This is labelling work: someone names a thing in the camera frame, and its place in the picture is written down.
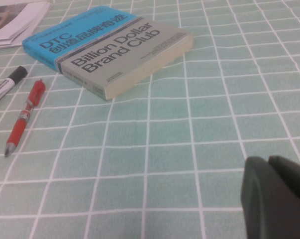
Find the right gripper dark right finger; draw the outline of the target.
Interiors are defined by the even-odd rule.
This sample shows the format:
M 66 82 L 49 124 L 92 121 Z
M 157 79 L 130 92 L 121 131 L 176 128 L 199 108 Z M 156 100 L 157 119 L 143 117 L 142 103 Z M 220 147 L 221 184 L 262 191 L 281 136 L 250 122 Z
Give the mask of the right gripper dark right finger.
M 300 165 L 282 156 L 268 160 L 268 205 L 300 207 Z

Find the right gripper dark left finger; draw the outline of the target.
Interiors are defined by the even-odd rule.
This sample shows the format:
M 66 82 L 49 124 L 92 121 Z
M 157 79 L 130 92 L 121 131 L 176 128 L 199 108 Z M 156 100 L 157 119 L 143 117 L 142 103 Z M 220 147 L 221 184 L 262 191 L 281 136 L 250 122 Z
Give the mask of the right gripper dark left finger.
M 246 159 L 241 204 L 249 239 L 300 239 L 300 165 L 281 156 Z

